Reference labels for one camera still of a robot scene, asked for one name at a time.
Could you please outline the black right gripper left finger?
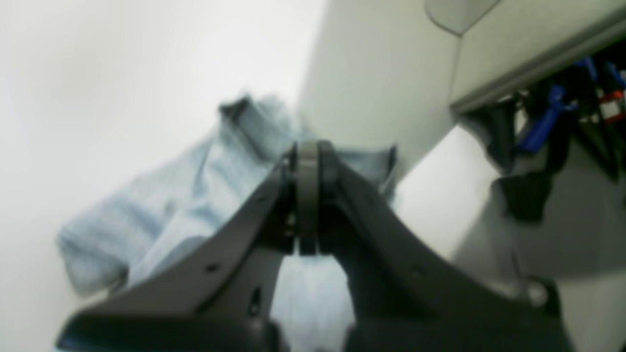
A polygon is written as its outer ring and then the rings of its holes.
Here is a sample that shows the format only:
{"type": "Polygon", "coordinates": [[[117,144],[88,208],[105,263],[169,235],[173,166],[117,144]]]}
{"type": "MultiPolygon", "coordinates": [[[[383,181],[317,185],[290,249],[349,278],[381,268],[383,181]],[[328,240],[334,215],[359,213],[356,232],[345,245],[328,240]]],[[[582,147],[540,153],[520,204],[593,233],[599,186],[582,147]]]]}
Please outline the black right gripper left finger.
{"type": "Polygon", "coordinates": [[[310,252],[310,144],[291,147],[213,238],[69,320],[61,352],[287,352],[270,317],[285,256],[310,252]]]}

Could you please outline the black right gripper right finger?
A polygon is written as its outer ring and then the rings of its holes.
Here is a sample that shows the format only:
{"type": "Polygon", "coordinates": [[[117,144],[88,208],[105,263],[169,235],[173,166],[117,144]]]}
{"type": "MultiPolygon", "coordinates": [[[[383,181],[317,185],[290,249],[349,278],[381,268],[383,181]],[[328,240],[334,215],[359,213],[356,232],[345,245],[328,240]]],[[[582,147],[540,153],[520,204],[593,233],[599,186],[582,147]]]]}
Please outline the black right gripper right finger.
{"type": "Polygon", "coordinates": [[[319,249],[346,273],[356,322],[345,352],[570,352],[559,310],[503,298],[421,242],[387,202],[315,142],[319,249]]]}

